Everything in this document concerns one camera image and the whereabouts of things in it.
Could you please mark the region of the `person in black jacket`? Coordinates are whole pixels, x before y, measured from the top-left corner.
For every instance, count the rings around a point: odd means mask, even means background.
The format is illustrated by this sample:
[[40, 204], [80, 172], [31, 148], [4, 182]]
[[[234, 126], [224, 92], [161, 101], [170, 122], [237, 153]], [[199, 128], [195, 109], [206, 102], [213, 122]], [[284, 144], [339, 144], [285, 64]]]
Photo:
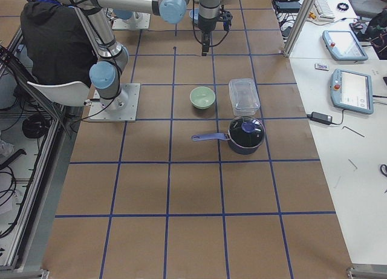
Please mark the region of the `person in black jacket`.
[[39, 84], [81, 81], [91, 85], [89, 69], [97, 56], [73, 8], [57, 0], [31, 0], [24, 5], [20, 19], [33, 63], [31, 72]]

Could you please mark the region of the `black allen key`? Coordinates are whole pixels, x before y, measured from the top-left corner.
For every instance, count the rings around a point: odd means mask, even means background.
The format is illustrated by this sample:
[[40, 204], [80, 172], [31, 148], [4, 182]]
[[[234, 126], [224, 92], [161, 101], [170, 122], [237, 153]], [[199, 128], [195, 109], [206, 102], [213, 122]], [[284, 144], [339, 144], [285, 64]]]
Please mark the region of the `black allen key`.
[[349, 130], [349, 131], [351, 131], [352, 133], [357, 134], [358, 136], [365, 138], [365, 136], [364, 136], [363, 134], [359, 133], [358, 131], [356, 131], [356, 130], [354, 130], [354, 129], [348, 127], [348, 126], [343, 126], [343, 127], [342, 127], [342, 130]]

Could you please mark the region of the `lower teach pendant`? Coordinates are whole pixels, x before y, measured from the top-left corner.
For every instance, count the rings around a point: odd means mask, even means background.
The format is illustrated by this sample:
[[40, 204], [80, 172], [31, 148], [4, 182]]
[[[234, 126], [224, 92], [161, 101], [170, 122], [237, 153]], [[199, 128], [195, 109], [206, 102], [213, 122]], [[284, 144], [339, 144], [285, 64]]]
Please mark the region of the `lower teach pendant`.
[[374, 112], [370, 75], [335, 69], [331, 76], [330, 96], [336, 108], [361, 114]]

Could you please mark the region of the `white keyboard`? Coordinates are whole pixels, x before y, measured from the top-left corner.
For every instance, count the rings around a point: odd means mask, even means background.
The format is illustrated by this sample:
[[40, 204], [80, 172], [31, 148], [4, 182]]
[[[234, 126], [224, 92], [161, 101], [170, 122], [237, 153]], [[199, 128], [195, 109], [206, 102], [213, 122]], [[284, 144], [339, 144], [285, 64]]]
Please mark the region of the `white keyboard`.
[[327, 0], [315, 0], [312, 12], [318, 21], [333, 21], [336, 17]]

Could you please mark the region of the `black power adapter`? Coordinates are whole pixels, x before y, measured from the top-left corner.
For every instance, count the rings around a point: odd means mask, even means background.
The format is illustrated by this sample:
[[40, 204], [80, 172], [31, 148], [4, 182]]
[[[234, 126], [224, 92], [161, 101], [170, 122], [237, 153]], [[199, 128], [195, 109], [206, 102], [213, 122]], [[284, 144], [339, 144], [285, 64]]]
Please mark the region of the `black power adapter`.
[[310, 114], [307, 114], [307, 117], [311, 121], [313, 121], [313, 122], [321, 123], [321, 124], [324, 124], [324, 125], [332, 125], [333, 124], [332, 116], [329, 116], [329, 115], [326, 115], [326, 114], [322, 114], [322, 113], [318, 113], [318, 112], [315, 112], [315, 111], [313, 111]]

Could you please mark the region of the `upper teach pendant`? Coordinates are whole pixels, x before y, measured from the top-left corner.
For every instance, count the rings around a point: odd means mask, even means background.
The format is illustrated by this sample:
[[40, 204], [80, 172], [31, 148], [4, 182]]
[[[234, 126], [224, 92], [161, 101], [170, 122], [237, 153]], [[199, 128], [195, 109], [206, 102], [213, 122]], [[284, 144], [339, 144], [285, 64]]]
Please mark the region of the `upper teach pendant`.
[[368, 60], [368, 55], [351, 31], [325, 30], [322, 39], [335, 61]]

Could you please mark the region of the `clear plastic container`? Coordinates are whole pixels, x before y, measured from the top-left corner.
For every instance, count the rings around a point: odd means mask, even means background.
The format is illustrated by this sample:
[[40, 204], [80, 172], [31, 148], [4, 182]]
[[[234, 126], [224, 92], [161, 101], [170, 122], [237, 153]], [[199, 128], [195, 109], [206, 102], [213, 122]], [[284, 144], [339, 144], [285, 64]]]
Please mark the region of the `clear plastic container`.
[[254, 116], [260, 109], [258, 92], [250, 78], [230, 80], [229, 97], [235, 116]]

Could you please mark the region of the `green bowl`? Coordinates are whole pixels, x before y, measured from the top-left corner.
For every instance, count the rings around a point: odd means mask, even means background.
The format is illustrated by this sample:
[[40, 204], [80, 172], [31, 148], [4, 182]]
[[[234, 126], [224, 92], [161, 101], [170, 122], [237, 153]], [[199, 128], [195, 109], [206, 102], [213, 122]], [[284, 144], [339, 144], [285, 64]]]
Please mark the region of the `green bowl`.
[[190, 92], [191, 104], [200, 110], [210, 108], [215, 102], [215, 92], [209, 87], [196, 87]]

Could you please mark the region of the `dark blue saucepan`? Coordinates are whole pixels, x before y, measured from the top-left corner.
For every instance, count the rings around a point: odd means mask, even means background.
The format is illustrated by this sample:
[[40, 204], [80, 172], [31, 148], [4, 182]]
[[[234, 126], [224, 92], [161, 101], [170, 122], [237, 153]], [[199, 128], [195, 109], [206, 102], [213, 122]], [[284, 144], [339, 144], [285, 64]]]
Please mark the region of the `dark blue saucepan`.
[[260, 120], [250, 116], [233, 119], [226, 133], [196, 134], [191, 137], [195, 142], [204, 140], [227, 141], [236, 153], [248, 155], [254, 153], [265, 139], [265, 128]]

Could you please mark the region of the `aluminium frame post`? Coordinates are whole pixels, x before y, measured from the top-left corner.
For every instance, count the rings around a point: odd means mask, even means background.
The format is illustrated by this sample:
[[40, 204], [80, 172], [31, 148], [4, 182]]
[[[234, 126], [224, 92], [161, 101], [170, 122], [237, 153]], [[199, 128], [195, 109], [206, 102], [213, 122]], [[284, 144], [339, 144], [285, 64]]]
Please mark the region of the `aluminium frame post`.
[[291, 52], [293, 51], [294, 46], [301, 34], [303, 26], [307, 20], [307, 16], [310, 10], [312, 9], [314, 2], [315, 0], [303, 0], [299, 13], [293, 24], [293, 28], [291, 29], [289, 37], [285, 43], [285, 47], [283, 50], [283, 55], [285, 57], [290, 57]]

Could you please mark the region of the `teach pendant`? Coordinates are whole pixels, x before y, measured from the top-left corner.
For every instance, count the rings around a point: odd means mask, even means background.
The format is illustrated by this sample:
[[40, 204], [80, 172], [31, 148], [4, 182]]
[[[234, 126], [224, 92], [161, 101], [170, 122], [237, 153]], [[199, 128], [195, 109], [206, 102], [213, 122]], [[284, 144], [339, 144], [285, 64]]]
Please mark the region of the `teach pendant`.
[[325, 30], [322, 39], [335, 61], [368, 60], [368, 55], [351, 31]]
[[330, 96], [336, 108], [361, 114], [374, 112], [370, 75], [335, 69], [331, 76]]

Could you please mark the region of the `white chair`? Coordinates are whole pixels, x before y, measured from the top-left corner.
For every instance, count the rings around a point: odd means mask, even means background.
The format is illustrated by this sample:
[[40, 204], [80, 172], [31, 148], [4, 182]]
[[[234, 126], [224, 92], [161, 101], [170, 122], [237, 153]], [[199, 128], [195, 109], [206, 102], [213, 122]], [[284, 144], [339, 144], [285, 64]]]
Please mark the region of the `white chair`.
[[65, 106], [82, 107], [89, 94], [89, 87], [81, 81], [60, 85], [40, 85], [30, 81], [27, 83], [39, 90], [50, 101]]

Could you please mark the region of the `black power brick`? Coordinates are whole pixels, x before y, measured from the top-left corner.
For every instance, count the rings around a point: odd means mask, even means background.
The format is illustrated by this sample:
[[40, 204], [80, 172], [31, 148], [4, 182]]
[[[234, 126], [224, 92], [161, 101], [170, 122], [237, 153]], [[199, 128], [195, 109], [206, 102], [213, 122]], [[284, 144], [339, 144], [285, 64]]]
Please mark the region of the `black power brick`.
[[278, 13], [298, 13], [301, 9], [298, 2], [274, 2], [273, 7]]

